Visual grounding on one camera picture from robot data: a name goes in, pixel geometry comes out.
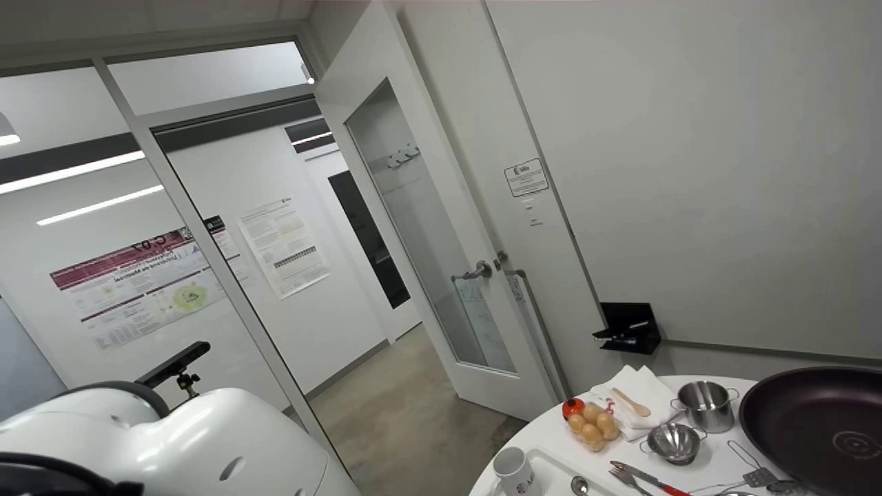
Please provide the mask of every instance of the ceiling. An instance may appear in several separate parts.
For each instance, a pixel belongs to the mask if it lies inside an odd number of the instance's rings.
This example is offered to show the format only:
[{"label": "ceiling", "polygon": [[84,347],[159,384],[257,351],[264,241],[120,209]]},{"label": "ceiling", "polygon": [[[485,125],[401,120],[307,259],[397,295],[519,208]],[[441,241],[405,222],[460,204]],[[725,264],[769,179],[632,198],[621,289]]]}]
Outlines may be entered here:
[{"label": "ceiling", "polygon": [[64,49],[173,44],[204,34],[274,34],[315,0],[0,0],[0,65]]}]

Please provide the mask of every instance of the gray floor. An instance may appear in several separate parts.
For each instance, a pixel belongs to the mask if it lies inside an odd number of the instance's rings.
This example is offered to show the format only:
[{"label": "gray floor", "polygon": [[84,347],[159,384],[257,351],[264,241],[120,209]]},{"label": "gray floor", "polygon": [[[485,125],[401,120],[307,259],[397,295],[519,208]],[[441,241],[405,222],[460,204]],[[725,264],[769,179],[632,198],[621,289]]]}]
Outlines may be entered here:
[{"label": "gray floor", "polygon": [[311,397],[363,496],[464,496],[523,424],[452,395],[417,329]]}]

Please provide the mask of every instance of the door handle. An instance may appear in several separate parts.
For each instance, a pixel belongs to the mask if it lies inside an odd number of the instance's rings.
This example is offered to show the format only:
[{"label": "door handle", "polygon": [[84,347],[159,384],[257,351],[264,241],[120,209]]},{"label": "door handle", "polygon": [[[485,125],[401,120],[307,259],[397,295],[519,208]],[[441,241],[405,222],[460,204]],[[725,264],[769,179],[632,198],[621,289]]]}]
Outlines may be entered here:
[{"label": "door handle", "polygon": [[468,270],[459,278],[494,278],[494,267],[487,262],[478,262],[474,270]]}]

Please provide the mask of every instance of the frying pan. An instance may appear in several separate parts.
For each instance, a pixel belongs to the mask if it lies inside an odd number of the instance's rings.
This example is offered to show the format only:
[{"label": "frying pan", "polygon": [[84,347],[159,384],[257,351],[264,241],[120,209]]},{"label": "frying pan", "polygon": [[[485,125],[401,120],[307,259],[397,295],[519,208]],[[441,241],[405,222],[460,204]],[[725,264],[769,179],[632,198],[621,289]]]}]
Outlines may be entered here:
[{"label": "frying pan", "polygon": [[793,369],[740,409],[753,448],[821,496],[882,496],[882,373]]}]

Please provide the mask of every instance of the metal bowl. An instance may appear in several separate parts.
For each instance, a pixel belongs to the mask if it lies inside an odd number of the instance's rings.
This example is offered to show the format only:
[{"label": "metal bowl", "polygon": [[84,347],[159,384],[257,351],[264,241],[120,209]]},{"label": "metal bowl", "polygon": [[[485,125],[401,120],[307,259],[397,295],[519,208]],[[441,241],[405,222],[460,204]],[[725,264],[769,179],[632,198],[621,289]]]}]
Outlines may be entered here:
[{"label": "metal bowl", "polygon": [[649,448],[669,467],[690,467],[697,459],[701,435],[690,424],[660,424],[649,435]]}]

